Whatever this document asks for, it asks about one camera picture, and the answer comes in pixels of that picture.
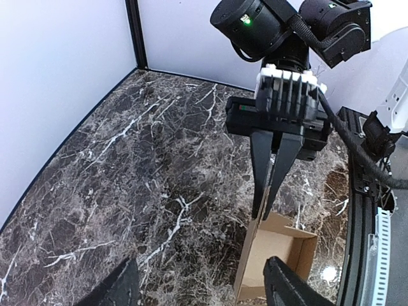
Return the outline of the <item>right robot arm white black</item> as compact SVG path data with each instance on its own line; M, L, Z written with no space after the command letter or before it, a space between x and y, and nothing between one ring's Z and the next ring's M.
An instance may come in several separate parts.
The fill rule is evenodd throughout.
M254 176L252 218L266 219L277 191L296 159L314 159L332 129L381 186L406 189L407 181L381 169L399 138L407 132L407 63L394 64L385 80L381 103L362 125L356 142L333 112L326 86L313 74L309 53L328 67L371 47L368 1L221 1L210 22L227 37L239 57L261 61L254 97L230 97L226 104L229 133L250 139Z

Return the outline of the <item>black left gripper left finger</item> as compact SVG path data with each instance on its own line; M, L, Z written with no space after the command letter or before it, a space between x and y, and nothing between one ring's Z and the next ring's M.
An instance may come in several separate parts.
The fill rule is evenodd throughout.
M88 295L75 305L137 305L140 293L138 265L125 258Z

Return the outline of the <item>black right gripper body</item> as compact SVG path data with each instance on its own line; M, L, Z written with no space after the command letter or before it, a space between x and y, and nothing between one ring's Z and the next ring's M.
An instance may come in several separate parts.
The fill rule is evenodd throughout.
M272 132L272 154L277 153L284 133L302 135L303 146L296 157L300 160L315 159L317 153L326 146L332 131L324 111L319 110L317 118L310 122L274 119L258 113L255 100L234 96L227 100L226 128L229 133L240 136L250 136L254 130Z

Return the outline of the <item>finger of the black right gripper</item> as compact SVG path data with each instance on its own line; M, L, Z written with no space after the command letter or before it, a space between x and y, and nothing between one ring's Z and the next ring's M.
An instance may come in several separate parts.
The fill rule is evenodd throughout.
M303 136L283 133L279 148L275 156L275 162L271 170L270 180L268 183L269 192L263 214L263 220L267 220L268 215L273 207L279 187L285 176L291 169L298 153L303 146Z
M269 169L273 133L269 131L253 131L250 135L251 162L254 177L254 198L252 219L258 218L263 201L265 181Z

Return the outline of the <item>brown cardboard box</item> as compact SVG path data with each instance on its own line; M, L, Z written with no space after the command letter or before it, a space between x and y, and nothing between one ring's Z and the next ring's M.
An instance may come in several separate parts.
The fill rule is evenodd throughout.
M263 269L271 257L281 259L301 280L309 278L317 246L317 235L292 227L292 220L270 212L263 220L269 187L264 184L258 214L250 221L240 255L233 289L235 304L264 298Z

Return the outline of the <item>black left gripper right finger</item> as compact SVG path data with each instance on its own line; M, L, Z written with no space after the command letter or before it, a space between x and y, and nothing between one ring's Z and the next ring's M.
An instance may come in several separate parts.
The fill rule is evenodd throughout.
M277 256L269 258L263 269L267 305L332 306L314 291Z

